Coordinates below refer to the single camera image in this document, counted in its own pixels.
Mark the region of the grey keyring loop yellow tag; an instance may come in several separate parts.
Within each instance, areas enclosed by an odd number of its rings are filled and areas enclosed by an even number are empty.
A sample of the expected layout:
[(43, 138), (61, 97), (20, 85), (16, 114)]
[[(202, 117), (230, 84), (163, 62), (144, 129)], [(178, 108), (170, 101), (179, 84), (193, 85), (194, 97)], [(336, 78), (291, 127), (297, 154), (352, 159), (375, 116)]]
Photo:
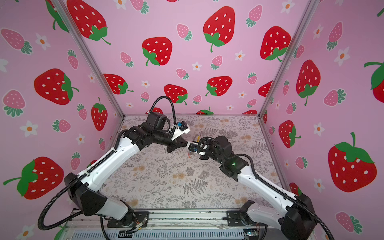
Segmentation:
[(195, 135), (194, 139), (191, 142), (188, 142), (187, 149), (189, 151), (190, 158), (194, 154), (200, 154), (201, 153), (199, 151), (199, 141), (200, 141), (199, 135)]

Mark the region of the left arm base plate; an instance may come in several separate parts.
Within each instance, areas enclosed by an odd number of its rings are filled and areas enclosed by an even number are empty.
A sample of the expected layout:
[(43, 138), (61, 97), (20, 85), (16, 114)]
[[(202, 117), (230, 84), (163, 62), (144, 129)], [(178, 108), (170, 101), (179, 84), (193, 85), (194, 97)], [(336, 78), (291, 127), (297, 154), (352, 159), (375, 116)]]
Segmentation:
[(127, 213), (121, 220), (109, 218), (107, 227), (108, 228), (133, 228), (136, 225), (140, 225), (140, 228), (145, 228), (148, 224), (150, 212), (139, 211)]

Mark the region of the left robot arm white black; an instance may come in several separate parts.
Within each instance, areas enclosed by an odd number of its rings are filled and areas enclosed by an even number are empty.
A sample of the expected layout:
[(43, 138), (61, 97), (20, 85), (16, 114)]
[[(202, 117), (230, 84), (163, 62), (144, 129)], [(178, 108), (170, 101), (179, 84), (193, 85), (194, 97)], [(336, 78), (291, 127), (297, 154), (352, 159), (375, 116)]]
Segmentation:
[(123, 226), (134, 221), (134, 210), (128, 204), (103, 195), (100, 189), (124, 162), (151, 144), (166, 146), (168, 153), (187, 146), (181, 135), (190, 132), (188, 124), (177, 122), (166, 132), (163, 127), (167, 121), (165, 115), (149, 113), (141, 125), (122, 130), (115, 146), (107, 154), (78, 175), (70, 173), (65, 177), (65, 184), (70, 187), (70, 199), (85, 216), (110, 217)]

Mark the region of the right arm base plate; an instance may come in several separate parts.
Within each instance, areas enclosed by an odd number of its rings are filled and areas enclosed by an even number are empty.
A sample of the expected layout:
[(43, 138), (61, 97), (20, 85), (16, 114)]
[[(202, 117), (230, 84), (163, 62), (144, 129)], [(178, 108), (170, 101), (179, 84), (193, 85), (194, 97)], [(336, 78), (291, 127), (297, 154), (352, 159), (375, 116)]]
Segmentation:
[(266, 227), (266, 224), (256, 223), (248, 217), (248, 215), (240, 210), (226, 211), (226, 217), (229, 227)]

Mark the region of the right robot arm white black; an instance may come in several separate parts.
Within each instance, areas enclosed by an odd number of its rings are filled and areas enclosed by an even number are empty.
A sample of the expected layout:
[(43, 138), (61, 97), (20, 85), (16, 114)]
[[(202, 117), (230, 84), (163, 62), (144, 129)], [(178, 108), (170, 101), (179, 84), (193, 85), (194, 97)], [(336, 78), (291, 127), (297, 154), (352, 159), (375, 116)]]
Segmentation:
[(252, 189), (273, 206), (275, 213), (262, 211), (250, 205), (246, 218), (279, 228), (289, 240), (310, 240), (318, 224), (311, 199), (305, 194), (295, 194), (280, 188), (255, 170), (250, 156), (234, 154), (232, 145), (224, 136), (203, 137), (199, 142), (189, 142), (189, 151), (200, 155), (201, 160), (212, 159), (229, 178)]

